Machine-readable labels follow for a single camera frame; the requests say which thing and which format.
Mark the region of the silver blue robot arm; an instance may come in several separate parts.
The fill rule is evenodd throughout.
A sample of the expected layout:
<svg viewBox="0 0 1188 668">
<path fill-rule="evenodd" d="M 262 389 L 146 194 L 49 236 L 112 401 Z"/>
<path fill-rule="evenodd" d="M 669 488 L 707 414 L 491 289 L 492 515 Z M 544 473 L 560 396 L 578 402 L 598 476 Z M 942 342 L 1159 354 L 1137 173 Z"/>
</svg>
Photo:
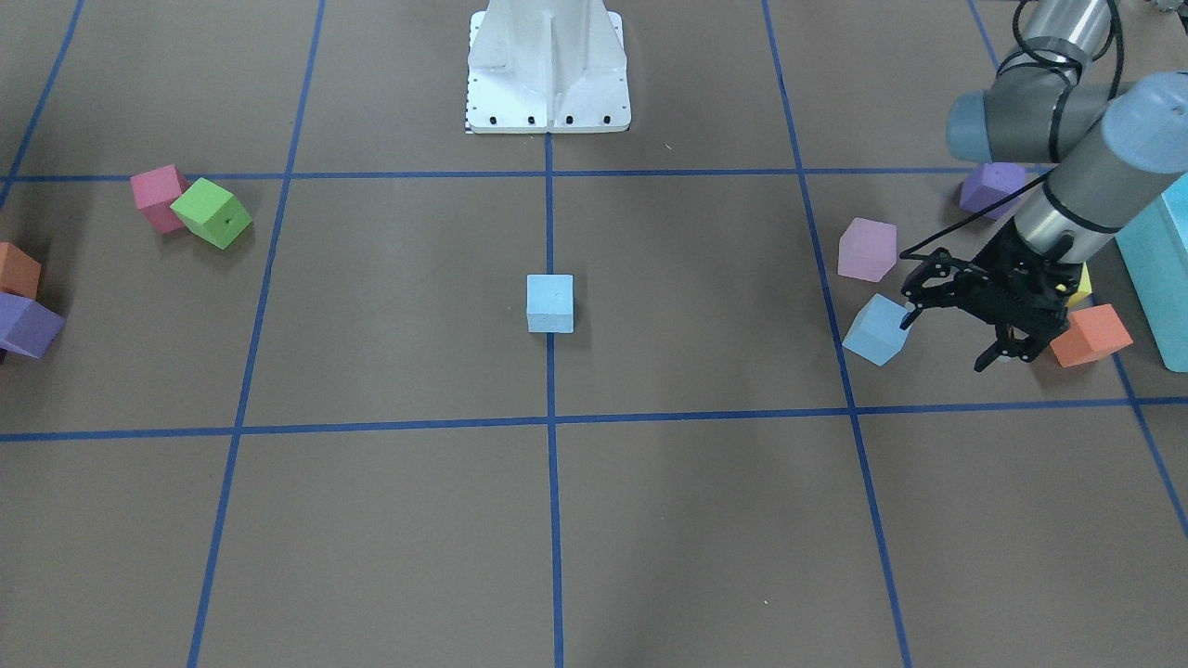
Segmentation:
<svg viewBox="0 0 1188 668">
<path fill-rule="evenodd" d="M 1013 33 L 993 84 L 954 102 L 948 149 L 1049 170 L 1011 196 L 1001 231 L 971 261 L 904 250 L 918 267 L 902 286 L 912 305 L 903 328 L 925 309 L 958 308 L 1005 335 L 1056 338 L 1083 263 L 1184 175 L 1184 71 L 1123 83 L 1116 1 L 1040 1 Z"/>
</svg>

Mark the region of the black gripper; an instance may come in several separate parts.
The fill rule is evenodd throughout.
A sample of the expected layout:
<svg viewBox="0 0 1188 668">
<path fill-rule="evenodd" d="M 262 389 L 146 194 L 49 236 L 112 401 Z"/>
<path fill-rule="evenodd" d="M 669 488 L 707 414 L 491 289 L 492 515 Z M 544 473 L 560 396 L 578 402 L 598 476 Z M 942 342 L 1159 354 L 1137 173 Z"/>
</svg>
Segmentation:
<svg viewBox="0 0 1188 668">
<path fill-rule="evenodd" d="M 924 256 L 902 284 L 908 330 L 925 309 L 959 308 L 994 324 L 994 341 L 977 357 L 981 373 L 1001 359 L 1030 364 L 1045 349 L 1044 338 L 1068 329 L 1066 304 L 1078 291 L 1078 264 L 1056 261 L 1032 250 L 1015 227 L 1003 227 L 972 261 L 946 248 Z M 1018 338 L 1015 330 L 1026 333 Z"/>
</svg>

